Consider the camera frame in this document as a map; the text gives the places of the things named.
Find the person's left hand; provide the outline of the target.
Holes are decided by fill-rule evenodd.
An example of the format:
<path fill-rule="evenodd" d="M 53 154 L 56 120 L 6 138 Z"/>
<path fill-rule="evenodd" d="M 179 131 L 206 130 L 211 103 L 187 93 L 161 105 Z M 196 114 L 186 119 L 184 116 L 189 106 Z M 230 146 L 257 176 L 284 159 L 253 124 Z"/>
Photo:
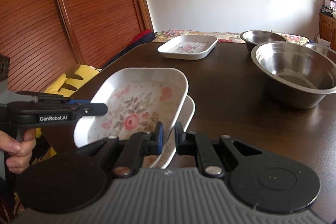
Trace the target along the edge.
<path fill-rule="evenodd" d="M 21 174 L 29 167 L 33 149 L 37 143 L 36 134 L 37 130 L 35 128 L 28 129 L 23 134 L 23 140 L 17 141 L 1 131 L 1 149 L 10 155 L 6 160 L 10 172 Z"/>

